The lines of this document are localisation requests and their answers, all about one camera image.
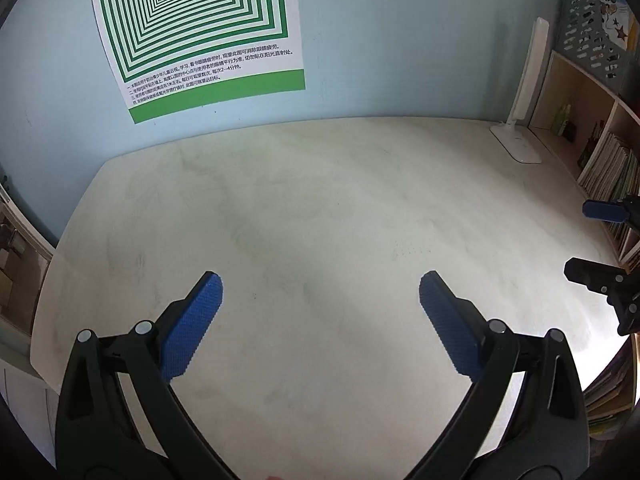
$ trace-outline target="cartoon picture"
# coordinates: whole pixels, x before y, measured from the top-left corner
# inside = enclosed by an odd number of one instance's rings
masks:
[[[602,29],[617,46],[627,49],[630,27],[629,6],[625,0],[600,0]]]

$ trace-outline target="white desk lamp base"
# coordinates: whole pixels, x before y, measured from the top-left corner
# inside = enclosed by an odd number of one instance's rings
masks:
[[[518,128],[514,124],[496,124],[491,133],[498,139],[504,149],[518,162],[523,164],[540,164],[542,159],[524,136],[526,128]]]

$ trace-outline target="white desk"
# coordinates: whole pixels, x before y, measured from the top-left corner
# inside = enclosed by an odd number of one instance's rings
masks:
[[[310,121],[110,160],[47,274],[34,368],[59,390],[79,330],[127,332],[214,270],[223,306],[172,385],[229,466],[242,480],[400,479],[469,386],[418,302],[436,269],[487,319],[561,328],[586,386],[623,340],[562,269],[613,264],[610,247],[535,139],[543,164],[518,164],[488,127]]]

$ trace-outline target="light blue wall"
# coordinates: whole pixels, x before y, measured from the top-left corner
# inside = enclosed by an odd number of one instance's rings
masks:
[[[133,124],[91,0],[19,0],[0,28],[0,164],[58,238],[109,158],[281,121],[419,115],[504,120],[533,20],[559,0],[300,0],[307,90]]]

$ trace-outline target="green concentric squares pattern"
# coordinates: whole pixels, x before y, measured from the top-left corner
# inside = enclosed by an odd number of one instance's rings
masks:
[[[99,0],[123,81],[206,52],[287,37],[285,0]]]

